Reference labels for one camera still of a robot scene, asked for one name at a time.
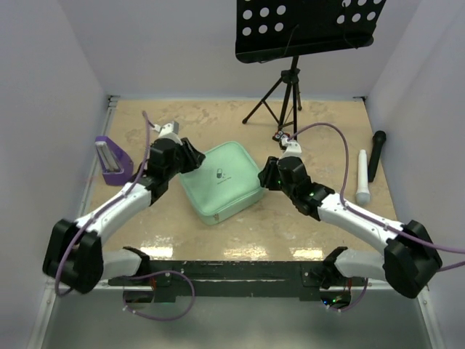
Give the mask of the mint green medicine case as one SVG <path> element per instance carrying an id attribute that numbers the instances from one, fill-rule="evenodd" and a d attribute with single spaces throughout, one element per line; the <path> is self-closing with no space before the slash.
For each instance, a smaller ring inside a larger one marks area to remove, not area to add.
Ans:
<path id="1" fill-rule="evenodd" d="M 179 176 L 192 207 L 206 225 L 216 225 L 258 202 L 264 195 L 259 167 L 234 141 L 205 152 L 201 166 Z"/>

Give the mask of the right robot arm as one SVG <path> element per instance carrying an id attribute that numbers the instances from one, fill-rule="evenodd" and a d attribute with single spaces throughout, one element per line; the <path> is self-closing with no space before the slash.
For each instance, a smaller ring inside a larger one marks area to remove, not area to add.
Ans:
<path id="1" fill-rule="evenodd" d="M 317 274 L 324 289 L 349 278 L 371 278 L 414 299 L 442 267 L 421 223 L 403 224 L 364 209 L 355 213 L 335 190 L 312 181 L 298 157 L 269 157 L 258 179 L 261 187 L 283 192 L 303 215 L 341 228 L 373 247 L 373 252 L 345 246 L 333 250 Z"/>

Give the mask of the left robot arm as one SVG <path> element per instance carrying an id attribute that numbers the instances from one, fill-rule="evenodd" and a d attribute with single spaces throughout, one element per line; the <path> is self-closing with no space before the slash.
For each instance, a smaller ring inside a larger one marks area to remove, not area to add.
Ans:
<path id="1" fill-rule="evenodd" d="M 134 285 L 145 284 L 150 278 L 147 254 L 131 247 L 104 253 L 102 247 L 128 220 L 159 200 L 173 177 L 198 169 L 205 158 L 187 138 L 179 142 L 157 139 L 119 193 L 83 217 L 61 219 L 54 225 L 43 273 L 81 294 L 105 279 L 127 278 Z"/>

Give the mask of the red owl toy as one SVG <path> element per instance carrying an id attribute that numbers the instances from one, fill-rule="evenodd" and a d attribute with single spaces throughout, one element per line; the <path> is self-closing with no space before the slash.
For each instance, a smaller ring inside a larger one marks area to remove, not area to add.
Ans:
<path id="1" fill-rule="evenodd" d="M 287 132 L 284 132 L 283 130 L 278 130 L 273 136 L 272 139 L 275 142 L 280 142 L 283 138 L 289 138 L 290 134 Z"/>

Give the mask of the purple metronome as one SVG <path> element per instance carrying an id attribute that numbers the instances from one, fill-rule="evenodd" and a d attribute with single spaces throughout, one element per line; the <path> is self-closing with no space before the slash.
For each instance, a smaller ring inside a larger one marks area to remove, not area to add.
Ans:
<path id="1" fill-rule="evenodd" d="M 134 162 L 108 136 L 97 136 L 94 141 L 97 157 L 106 185 L 123 186 L 133 175 Z"/>

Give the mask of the white microphone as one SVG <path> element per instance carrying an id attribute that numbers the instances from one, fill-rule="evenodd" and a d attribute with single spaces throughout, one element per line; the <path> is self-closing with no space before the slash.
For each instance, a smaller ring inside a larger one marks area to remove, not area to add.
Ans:
<path id="1" fill-rule="evenodd" d="M 355 199 L 359 206 L 365 206 L 371 200 L 371 193 L 368 188 L 368 160 L 366 150 L 364 149 L 361 149 L 358 154 Z"/>

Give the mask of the black microphone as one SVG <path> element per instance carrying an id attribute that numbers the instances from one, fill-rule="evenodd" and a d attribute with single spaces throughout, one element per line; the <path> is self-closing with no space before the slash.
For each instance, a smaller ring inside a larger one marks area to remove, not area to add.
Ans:
<path id="1" fill-rule="evenodd" d="M 387 140 L 385 131 L 378 130 L 372 137 L 372 150 L 368 162 L 368 182 L 373 182 L 377 173 L 382 148 Z"/>

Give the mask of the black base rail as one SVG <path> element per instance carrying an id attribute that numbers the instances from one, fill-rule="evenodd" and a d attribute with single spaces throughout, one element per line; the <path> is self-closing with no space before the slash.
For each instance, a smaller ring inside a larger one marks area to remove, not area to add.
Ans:
<path id="1" fill-rule="evenodd" d="M 189 297 L 193 283 L 196 297 L 273 297 L 319 301 L 320 290 L 327 297 L 331 287 L 362 286 L 358 277 L 349 281 L 331 274 L 321 261 L 200 261 L 151 260 L 155 276 L 155 301 L 173 302 Z"/>

